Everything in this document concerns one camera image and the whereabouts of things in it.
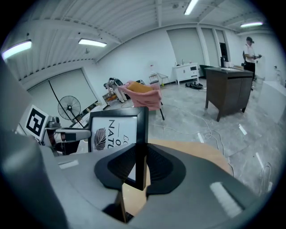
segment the gray tile floor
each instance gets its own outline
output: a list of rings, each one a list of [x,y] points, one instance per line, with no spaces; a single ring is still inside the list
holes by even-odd
[[[200,82],[206,85],[206,80],[200,79]],[[204,143],[217,148],[218,141],[219,150],[232,165],[235,177],[259,194],[262,168],[256,153],[263,164],[271,164],[270,181],[275,185],[286,155],[286,125],[274,123],[258,106],[262,85],[253,85],[255,89],[251,92],[245,113],[223,116],[219,122],[216,121],[218,110],[214,105],[209,103],[208,109],[205,109],[205,90],[186,88],[184,84],[163,87],[162,111],[165,121],[159,110],[149,112],[149,138],[200,141],[200,132]],[[108,109],[132,105],[132,101],[128,100],[124,104],[118,102]],[[246,130],[246,135],[239,129],[239,124]],[[212,137],[208,126],[213,130]],[[264,177],[265,180],[269,177],[268,168]]]

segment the orange cushion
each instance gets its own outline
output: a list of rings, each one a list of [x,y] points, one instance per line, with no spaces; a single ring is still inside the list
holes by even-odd
[[[140,84],[138,82],[132,82],[127,89],[129,89],[130,91],[134,91],[134,92],[138,92],[138,93],[146,93],[148,91],[152,91],[153,88]]]

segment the ceiling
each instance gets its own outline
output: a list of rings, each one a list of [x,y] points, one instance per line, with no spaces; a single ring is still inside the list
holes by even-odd
[[[22,80],[51,66],[79,60],[98,61],[124,42],[148,31],[181,24],[209,24],[241,32],[246,21],[263,20],[243,0],[199,0],[189,16],[188,0],[39,0],[22,16],[1,52],[32,40],[32,48],[7,59]],[[80,38],[107,43],[79,45]]]

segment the marble floor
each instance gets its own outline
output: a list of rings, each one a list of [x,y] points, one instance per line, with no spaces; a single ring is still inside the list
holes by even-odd
[[[206,80],[200,79],[206,86]],[[262,167],[269,163],[271,171],[266,167],[264,181],[275,185],[284,164],[286,155],[286,125],[276,124],[258,106],[258,98],[262,85],[254,82],[245,113],[237,112],[221,117],[216,121],[217,108],[209,103],[205,109],[206,92],[186,88],[185,84],[166,85],[162,91],[162,111],[149,112],[148,137],[161,140],[200,141],[200,132],[204,143],[219,148],[233,167],[234,176],[251,188],[256,194],[268,187],[261,187]],[[107,109],[119,109],[133,106],[131,100],[114,104]],[[240,130],[239,125],[247,132]]]

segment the black cap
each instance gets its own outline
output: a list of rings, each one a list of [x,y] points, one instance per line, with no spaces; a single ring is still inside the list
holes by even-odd
[[[254,41],[252,40],[251,37],[247,37],[246,40],[247,40],[247,41],[250,41],[251,43],[254,43]]]

